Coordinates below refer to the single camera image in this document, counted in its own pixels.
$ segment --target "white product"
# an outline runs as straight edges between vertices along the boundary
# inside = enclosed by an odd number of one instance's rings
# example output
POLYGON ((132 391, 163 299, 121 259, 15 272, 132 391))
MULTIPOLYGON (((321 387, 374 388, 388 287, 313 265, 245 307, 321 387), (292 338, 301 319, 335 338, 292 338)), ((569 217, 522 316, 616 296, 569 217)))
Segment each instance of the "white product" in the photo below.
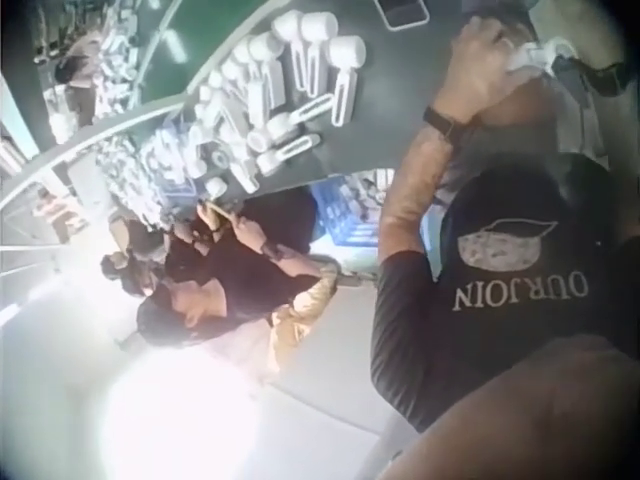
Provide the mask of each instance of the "white product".
POLYGON ((140 49, 137 47, 133 47, 131 50, 129 50, 129 55, 127 58, 127 63, 129 64, 129 66, 135 67, 138 64, 139 52, 140 52, 140 49))
POLYGON ((291 122, 290 114, 287 112, 279 113, 271 118, 267 122, 266 129, 275 145, 296 137, 299 132, 298 125, 291 122))
POLYGON ((300 33, 307 42, 324 42, 338 35, 338 19, 331 12, 307 13, 300 19, 300 33))
POLYGON ((284 105, 287 101, 287 94, 284 86, 284 73, 282 63, 279 60, 264 62, 261 68, 262 77, 267 82, 269 92, 269 110, 273 110, 284 105))
POLYGON ((247 67, 249 71, 250 79, 258 78, 260 71, 256 64, 256 60, 251 56, 249 52, 249 44, 253 40, 253 35, 247 35, 241 39, 235 47, 233 47, 233 56, 235 60, 247 67))
POLYGON ((573 46, 561 37, 552 38, 544 44, 528 42, 518 48, 513 54, 507 65, 507 71, 513 72, 523 67, 535 67, 539 69, 541 73, 546 72, 552 77, 555 77, 552 67, 556 58, 559 56, 577 58, 578 54, 573 46))
POLYGON ((307 13, 300 21, 302 38, 311 44, 307 50, 307 93, 311 98, 327 91, 329 65, 323 42, 338 35, 338 19, 331 12, 307 13))
POLYGON ((335 96, 333 93, 325 93, 324 95, 307 102, 297 110, 291 112, 289 122, 295 125, 298 123, 308 122, 309 120, 319 117, 333 108, 334 99, 335 96))
POLYGON ((219 102, 212 101, 204 109, 204 112, 202 115, 202 124, 206 128, 213 130, 221 118, 222 118, 222 105, 219 102))
POLYGON ((127 37, 133 37, 136 33, 138 33, 138 17, 136 15, 131 15, 128 20, 129 22, 127 23, 127 37))
POLYGON ((296 138, 279 150, 268 150, 258 156, 256 160, 258 168, 265 177, 273 175, 286 160, 311 150, 320 143, 320 140, 320 135, 312 133, 296 138))
POLYGON ((210 102, 213 97, 213 89, 209 85, 200 85, 198 98, 201 102, 210 102))
POLYGON ((211 162, 221 170, 229 168, 231 155, 224 149, 216 150, 211 154, 211 162))
POLYGON ((255 176, 257 171, 255 161, 231 162, 229 170, 248 194, 255 193, 260 188, 255 176))
POLYGON ((231 150, 231 155, 237 161, 246 162, 252 160, 251 152, 249 151, 249 146, 245 141, 237 141, 229 145, 229 149, 231 150))
POLYGON ((271 32, 265 32, 249 42, 251 58, 258 63, 278 58, 284 52, 284 42, 271 32))
POLYGON ((320 135, 316 133, 310 133, 308 135, 302 135, 296 138, 294 141, 285 145, 281 149, 276 151, 276 155, 281 161, 288 160, 291 157, 300 155, 302 152, 311 150, 313 147, 320 143, 320 135))
POLYGON ((291 65, 296 90, 306 91, 307 61, 305 45, 300 31, 303 14, 298 10, 289 10, 280 15, 271 24, 273 32, 283 41, 290 43, 291 65))
POLYGON ((331 65, 340 70, 360 68, 367 60, 367 46, 356 35, 332 38, 327 42, 326 51, 331 65))
POLYGON ((258 153, 264 153, 272 145, 272 139, 266 128, 253 129, 247 135, 247 145, 251 150, 258 153))
POLYGON ((202 120, 204 112, 207 110, 207 106, 203 103, 196 103, 193 107, 193 113, 198 120, 202 120))
POLYGON ((242 105, 237 100, 228 97, 223 99, 222 117, 240 138, 246 138, 251 129, 242 110, 242 105))
POLYGON ((244 68, 242 64, 238 63, 234 57, 230 56, 229 58, 227 58, 222 63, 220 71, 227 80, 236 82, 241 90, 246 89, 247 82, 249 80, 247 69, 244 68))
POLYGON ((269 87, 264 78, 254 79, 247 87, 247 109, 249 122, 256 128, 262 128, 269 119, 269 87))
POLYGON ((229 125, 229 122, 223 120, 220 122, 220 128, 218 129, 218 136, 220 140, 226 144, 237 143, 242 140, 237 132, 229 125))
POLYGON ((264 175, 265 177, 273 175, 282 166, 282 162, 280 161, 274 150, 268 150, 258 155, 256 164, 258 165, 260 173, 262 173, 262 175, 264 175))
POLYGON ((323 44, 314 43, 307 51, 307 93, 316 98, 329 87, 329 62, 324 55, 323 44))
POLYGON ((336 78, 331 123, 334 127, 342 127, 353 116, 358 85, 355 69, 364 65, 367 48, 362 38, 355 35, 336 37, 327 42, 327 57, 333 66, 340 69, 336 78))
POLYGON ((207 164, 201 158, 192 162, 186 162, 187 175, 191 178, 200 178, 207 173, 207 164))
POLYGON ((213 177, 205 183, 207 193, 212 200, 224 195, 227 191, 227 184, 220 177, 213 177))
POLYGON ((197 146, 212 142, 215 139, 213 129, 196 122, 189 128, 189 145, 197 146))
POLYGON ((331 109, 331 124, 342 127, 351 121, 356 101, 358 74, 355 70, 342 70, 336 78, 335 100, 331 109))
POLYGON ((207 77, 207 83, 213 89, 222 88, 222 85, 224 84, 224 76, 222 75, 222 73, 220 73, 219 70, 211 70, 211 72, 209 72, 209 76, 207 77))

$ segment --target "dark hair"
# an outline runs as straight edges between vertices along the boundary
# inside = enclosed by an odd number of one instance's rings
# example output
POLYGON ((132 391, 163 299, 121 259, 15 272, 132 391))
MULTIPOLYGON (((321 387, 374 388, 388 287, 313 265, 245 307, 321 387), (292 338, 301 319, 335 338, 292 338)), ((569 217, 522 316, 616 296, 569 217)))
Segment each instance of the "dark hair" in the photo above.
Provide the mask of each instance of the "dark hair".
POLYGON ((140 258, 148 258, 164 245, 164 233, 160 230, 147 230, 139 220, 127 221, 129 248, 140 258))
POLYGON ((53 78, 61 85, 68 84, 73 80, 74 75, 85 64, 87 57, 80 55, 72 55, 65 57, 58 62, 53 72, 53 78))
POLYGON ((102 275, 104 275, 107 280, 118 280, 122 276, 122 270, 116 268, 110 255, 102 257, 102 260, 100 261, 100 270, 102 270, 102 275))
POLYGON ((196 328, 185 326, 184 315, 173 310, 171 292, 160 284, 138 307, 138 333, 155 347, 188 347, 218 337, 235 327, 230 318, 207 318, 196 328))
POLYGON ((155 347, 181 347, 189 344, 191 332, 184 317, 171 307, 171 293, 166 285, 158 285, 150 297, 138 307, 138 333, 155 347))
POLYGON ((120 277, 120 284, 122 285, 122 289, 132 297, 145 296, 137 277, 133 275, 131 270, 128 268, 123 271, 123 274, 120 277))

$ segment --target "ceiling light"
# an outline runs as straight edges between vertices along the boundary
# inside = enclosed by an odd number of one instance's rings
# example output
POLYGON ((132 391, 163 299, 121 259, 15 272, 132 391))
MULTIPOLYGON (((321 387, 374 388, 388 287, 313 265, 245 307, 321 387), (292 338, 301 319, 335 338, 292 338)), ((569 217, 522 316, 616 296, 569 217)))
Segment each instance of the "ceiling light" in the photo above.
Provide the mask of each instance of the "ceiling light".
POLYGON ((62 277, 60 275, 56 275, 52 279, 41 283, 40 285, 36 285, 29 291, 29 295, 27 298, 30 302, 34 302, 39 300, 40 298, 48 295, 53 292, 56 288, 60 286, 62 277))
POLYGON ((175 30, 164 32, 164 41, 174 62, 187 63, 187 52, 184 50, 184 45, 175 30))
POLYGON ((20 313, 20 307, 15 303, 12 303, 0 310, 0 327, 4 326, 5 323, 15 317, 18 313, 20 313))

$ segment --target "arm tattoo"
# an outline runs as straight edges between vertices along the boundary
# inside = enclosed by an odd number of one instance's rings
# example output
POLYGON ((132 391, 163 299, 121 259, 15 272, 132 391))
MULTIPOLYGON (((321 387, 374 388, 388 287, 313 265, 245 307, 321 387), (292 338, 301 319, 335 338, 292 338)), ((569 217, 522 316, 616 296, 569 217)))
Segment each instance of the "arm tattoo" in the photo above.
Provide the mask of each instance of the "arm tattoo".
POLYGON ((265 242, 262 246, 262 254, 272 262, 278 263, 281 260, 289 260, 300 254, 284 245, 276 245, 273 242, 265 242))
POLYGON ((380 261, 403 250, 423 251, 420 221, 433 201, 452 150, 430 126, 413 140, 382 207, 380 261))

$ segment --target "shirt graphic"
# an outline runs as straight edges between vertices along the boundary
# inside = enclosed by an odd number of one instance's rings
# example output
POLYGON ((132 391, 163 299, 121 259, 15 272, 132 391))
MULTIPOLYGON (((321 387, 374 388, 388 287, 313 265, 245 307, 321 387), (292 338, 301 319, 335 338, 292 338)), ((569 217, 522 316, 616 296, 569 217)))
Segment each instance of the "shirt graphic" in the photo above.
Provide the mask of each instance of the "shirt graphic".
POLYGON ((542 239, 558 222, 506 218, 479 232, 458 238, 462 261, 489 272, 520 272, 534 265, 542 254, 542 239))

